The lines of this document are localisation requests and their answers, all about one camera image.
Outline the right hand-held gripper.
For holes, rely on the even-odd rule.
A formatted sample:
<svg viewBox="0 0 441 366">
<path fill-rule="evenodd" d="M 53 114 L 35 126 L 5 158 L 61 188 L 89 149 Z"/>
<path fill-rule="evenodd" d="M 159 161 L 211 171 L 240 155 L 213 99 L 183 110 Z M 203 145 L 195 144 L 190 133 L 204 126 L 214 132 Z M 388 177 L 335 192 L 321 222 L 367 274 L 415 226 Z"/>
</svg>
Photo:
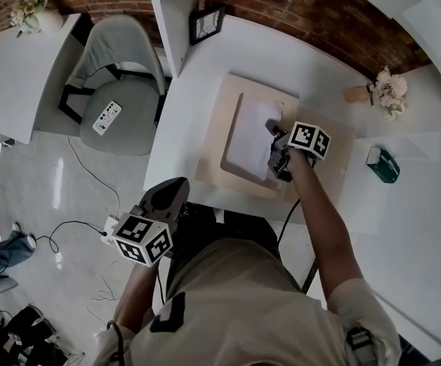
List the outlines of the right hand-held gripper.
<svg viewBox="0 0 441 366">
<path fill-rule="evenodd" d="M 273 136 L 267 164 L 273 175 L 280 181 L 292 181 L 292 176 L 287 169 L 289 147 L 301 150 L 312 168 L 318 160 L 325 159 L 331 137 L 320 127 L 296 121 L 292 129 L 288 131 L 281 128 L 273 119 L 267 120 L 265 127 Z"/>
</svg>

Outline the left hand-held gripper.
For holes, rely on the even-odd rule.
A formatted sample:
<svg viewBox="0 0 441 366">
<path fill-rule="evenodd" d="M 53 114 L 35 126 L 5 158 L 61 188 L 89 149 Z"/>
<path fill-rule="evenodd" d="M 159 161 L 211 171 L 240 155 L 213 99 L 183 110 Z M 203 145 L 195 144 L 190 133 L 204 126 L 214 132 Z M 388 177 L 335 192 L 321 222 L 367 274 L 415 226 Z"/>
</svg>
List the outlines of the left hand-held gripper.
<svg viewBox="0 0 441 366">
<path fill-rule="evenodd" d="M 185 177 L 171 178 L 148 189 L 128 213 L 122 215 L 111 237 L 121 255 L 147 267 L 171 250 L 177 221 L 190 193 Z"/>
</svg>

